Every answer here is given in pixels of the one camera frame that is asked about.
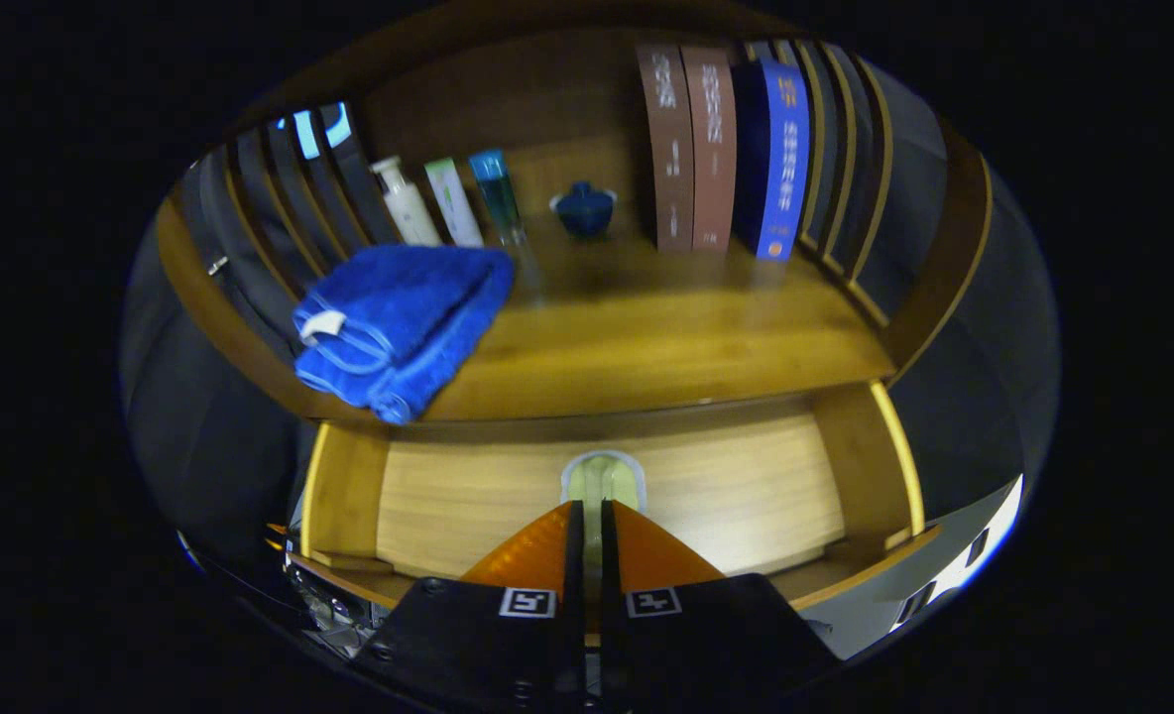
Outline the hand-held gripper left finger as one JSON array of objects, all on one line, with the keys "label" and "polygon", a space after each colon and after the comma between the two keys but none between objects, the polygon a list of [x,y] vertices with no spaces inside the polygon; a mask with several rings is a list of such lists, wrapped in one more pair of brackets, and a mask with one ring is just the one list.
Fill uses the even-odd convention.
[{"label": "hand-held gripper left finger", "polygon": [[353,660],[433,713],[583,709],[583,507],[565,501],[463,577],[424,577]]}]

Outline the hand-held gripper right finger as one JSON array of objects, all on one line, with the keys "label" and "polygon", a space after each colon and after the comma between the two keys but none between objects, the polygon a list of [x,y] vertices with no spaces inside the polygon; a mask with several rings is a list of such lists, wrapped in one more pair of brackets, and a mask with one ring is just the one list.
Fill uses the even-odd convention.
[{"label": "hand-held gripper right finger", "polygon": [[841,668],[764,575],[726,575],[622,501],[601,519],[610,713],[777,713]]}]

